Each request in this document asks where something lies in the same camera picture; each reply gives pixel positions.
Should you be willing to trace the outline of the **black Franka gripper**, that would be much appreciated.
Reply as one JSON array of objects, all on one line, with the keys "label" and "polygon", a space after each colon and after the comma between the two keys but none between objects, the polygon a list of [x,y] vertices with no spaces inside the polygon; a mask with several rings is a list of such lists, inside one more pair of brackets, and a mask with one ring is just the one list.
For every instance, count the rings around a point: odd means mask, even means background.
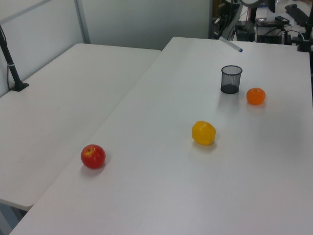
[{"label": "black Franka gripper", "polygon": [[[217,16],[218,18],[214,18],[214,32],[213,38],[218,39],[223,35],[224,31],[230,25],[232,18],[236,15],[239,9],[239,1],[238,0],[221,0],[217,6]],[[223,27],[221,28],[221,18],[225,19]]]}]

